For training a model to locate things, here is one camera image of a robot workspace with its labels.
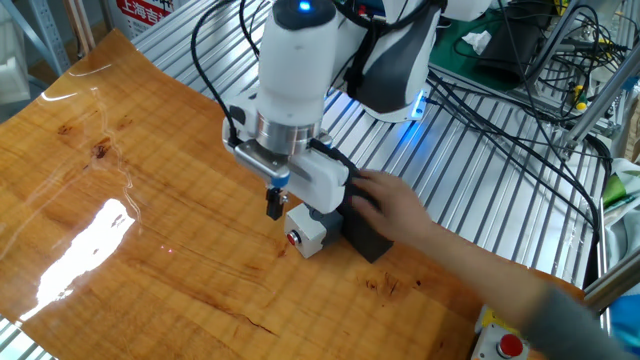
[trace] wooden board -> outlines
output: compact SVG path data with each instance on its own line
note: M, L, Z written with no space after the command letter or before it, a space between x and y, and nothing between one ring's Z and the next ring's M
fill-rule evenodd
M0 126L0 313L61 359L467 359L482 303L411 249L304 260L219 107L111 33Z

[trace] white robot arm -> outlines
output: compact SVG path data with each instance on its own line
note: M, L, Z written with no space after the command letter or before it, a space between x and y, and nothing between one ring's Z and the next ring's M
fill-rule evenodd
M333 81L374 118L407 120L443 10L472 20L490 1L383 0L383 23L330 0L277 0L263 34L260 84L230 103L234 128L225 121L223 129L236 160L266 181L267 214L282 215L287 191L322 215L343 203L349 168L327 156L331 138L320 128ZM299 240L292 243L310 256L301 248L308 237Z

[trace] green cloth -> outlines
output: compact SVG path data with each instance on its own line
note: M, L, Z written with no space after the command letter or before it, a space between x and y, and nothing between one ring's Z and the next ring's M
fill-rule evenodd
M488 74L481 69L476 69L477 59L458 55L453 50L456 40L470 32L480 34L487 30L491 35L497 32L503 24L501 13L489 11L485 16L475 21L452 20L451 22L451 27L444 29L442 36L438 39L438 43L431 51L431 63L494 90L507 91L515 89L518 83L501 81L494 74ZM458 51L466 55L478 56L471 45L462 40L458 43Z

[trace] finger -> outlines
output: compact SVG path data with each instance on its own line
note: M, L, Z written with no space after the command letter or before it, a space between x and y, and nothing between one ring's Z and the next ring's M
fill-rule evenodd
M380 232L379 228L382 227L382 224L385 223L386 219L384 218L384 215L382 215L373 206L373 204L360 196L354 196L351 198L351 206L353 206L353 208L362 215L372 228Z
M387 194L384 186L368 179L353 179L353 185L364 190L367 194L378 200L378 202L382 201Z

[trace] metal pole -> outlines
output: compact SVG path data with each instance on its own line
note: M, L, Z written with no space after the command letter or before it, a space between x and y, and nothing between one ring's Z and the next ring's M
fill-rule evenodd
M36 16L42 40L53 53L53 60L55 61L53 71L60 76L71 67L71 62L69 61L67 50L64 48L58 27L53 20L53 15L51 15L48 0L29 0L29 5L31 5L31 10Z
M622 85L629 77L636 75L638 72L640 72L640 46L636 46L631 50L618 71L613 74L609 82L600 91L600 94L589 105L589 108L582 115L576 126L565 134L561 146L567 144L570 147L574 147L581 143L620 94Z
M600 313L640 283L640 249L622 259L585 290L585 305Z
M107 26L107 32L113 30L113 16L111 10L109 10L109 2L107 0L100 0L100 10L102 11L102 19Z
M59 69L59 67L57 66L55 57L51 52L51 50L49 50L49 48L47 48L47 46L42 42L38 34L36 34L36 32L31 27L31 25L29 25L27 20L24 18L24 16L22 16L20 11L18 11L15 5L13 5L13 2L11 0L0 0L0 4L4 6L4 8L9 13L9 15L18 24L18 26L22 28L22 31L24 31L24 34L29 38L29 40L31 40L31 42L33 43L33 46L35 46L36 49L38 49L40 54L42 54L42 57L45 59L47 64L49 64L49 66L51 66L51 68L54 69L54 71Z
M91 33L91 25L89 25L84 4L79 0L63 0L63 3L67 10L71 28L80 42L82 53L86 56L96 47L96 43Z

